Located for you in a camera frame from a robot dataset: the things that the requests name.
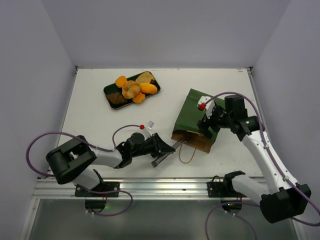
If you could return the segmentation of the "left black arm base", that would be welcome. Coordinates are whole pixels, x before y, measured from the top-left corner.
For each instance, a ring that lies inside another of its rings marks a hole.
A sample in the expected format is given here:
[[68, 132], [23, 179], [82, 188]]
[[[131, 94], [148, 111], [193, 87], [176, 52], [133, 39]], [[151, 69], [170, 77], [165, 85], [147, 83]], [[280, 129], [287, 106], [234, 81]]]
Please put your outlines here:
[[[110, 198], [117, 198], [119, 196], [117, 191], [120, 189], [120, 183], [118, 181], [105, 181], [104, 183], [99, 183], [96, 187], [94, 187], [91, 191], [85, 190], [83, 187], [76, 185], [75, 197], [82, 197], [82, 198], [94, 198], [94, 197], [110, 197]], [[96, 194], [94, 192], [112, 192], [109, 194]]]

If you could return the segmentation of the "long orange fake bread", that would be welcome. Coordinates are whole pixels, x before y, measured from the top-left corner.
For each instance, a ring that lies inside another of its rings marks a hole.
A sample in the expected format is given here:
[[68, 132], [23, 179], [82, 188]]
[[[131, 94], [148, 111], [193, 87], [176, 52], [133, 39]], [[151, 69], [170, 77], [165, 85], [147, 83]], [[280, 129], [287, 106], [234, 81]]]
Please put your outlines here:
[[[127, 81], [128, 80], [125, 76], [120, 76], [119, 78], [116, 79], [115, 84], [118, 88], [121, 88], [121, 91], [122, 91], [122, 87]], [[145, 98], [146, 98], [146, 95], [140, 91], [136, 97], [129, 100], [132, 100], [136, 104], [140, 104], [145, 100]]]

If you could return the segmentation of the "pale twisted fake bread roll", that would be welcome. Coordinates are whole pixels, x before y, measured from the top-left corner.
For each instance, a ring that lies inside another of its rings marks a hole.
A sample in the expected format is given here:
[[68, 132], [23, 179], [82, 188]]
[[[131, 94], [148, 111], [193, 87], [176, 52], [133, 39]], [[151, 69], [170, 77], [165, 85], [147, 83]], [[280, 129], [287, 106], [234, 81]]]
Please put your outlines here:
[[125, 99], [133, 99], [140, 92], [140, 84], [136, 81], [129, 80], [122, 87], [122, 95]]

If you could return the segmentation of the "dark brown fake croissant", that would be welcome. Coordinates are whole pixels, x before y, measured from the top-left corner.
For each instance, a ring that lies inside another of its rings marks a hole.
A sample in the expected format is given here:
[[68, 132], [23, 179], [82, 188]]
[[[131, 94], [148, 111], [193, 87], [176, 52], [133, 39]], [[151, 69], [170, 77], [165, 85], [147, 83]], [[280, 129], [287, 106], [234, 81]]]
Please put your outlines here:
[[119, 92], [107, 94], [106, 99], [114, 105], [122, 105], [128, 102]]

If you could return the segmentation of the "green brown paper bag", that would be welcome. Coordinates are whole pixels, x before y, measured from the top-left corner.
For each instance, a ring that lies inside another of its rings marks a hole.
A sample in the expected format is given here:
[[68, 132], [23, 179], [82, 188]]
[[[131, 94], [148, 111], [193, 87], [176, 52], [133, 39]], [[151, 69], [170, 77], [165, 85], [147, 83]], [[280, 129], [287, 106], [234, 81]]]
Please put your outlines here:
[[207, 94], [192, 88], [189, 90], [174, 123], [171, 139], [177, 142], [182, 141], [185, 145], [208, 154], [218, 134], [210, 129], [212, 137], [207, 138], [197, 126], [198, 121], [205, 115], [203, 111], [198, 110], [197, 106], [202, 96], [207, 96]]

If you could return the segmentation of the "brown sliced fake bread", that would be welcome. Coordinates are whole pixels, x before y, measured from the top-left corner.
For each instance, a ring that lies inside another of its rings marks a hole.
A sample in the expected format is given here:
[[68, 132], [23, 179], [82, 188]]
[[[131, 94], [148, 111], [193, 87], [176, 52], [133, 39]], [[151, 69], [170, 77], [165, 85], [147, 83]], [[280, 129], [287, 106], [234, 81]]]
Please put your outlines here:
[[152, 75], [151, 72], [145, 71], [141, 73], [135, 80], [139, 84], [148, 83], [152, 84], [155, 81], [155, 77]]

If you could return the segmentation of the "metal tongs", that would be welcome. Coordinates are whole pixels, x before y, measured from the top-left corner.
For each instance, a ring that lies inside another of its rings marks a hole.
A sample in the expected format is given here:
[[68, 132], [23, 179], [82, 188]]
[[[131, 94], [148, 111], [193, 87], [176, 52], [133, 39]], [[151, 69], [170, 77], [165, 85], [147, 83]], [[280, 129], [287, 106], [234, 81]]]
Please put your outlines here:
[[153, 168], [156, 168], [163, 160], [165, 160], [168, 156], [175, 153], [176, 150], [182, 146], [184, 143], [183, 140], [177, 141], [175, 144], [173, 144], [171, 147], [173, 148], [173, 151], [169, 153], [161, 153], [159, 157], [157, 157], [154, 161], [151, 162], [151, 165]]

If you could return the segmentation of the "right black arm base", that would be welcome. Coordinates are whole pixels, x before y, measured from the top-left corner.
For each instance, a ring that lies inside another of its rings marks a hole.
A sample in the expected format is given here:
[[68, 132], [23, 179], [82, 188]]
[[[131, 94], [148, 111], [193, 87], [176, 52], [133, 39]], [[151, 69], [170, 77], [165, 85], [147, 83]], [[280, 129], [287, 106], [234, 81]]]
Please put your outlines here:
[[215, 175], [206, 183], [207, 195], [209, 198], [237, 198], [240, 193], [234, 190], [232, 179], [241, 175], [243, 172], [234, 171], [219, 177]]

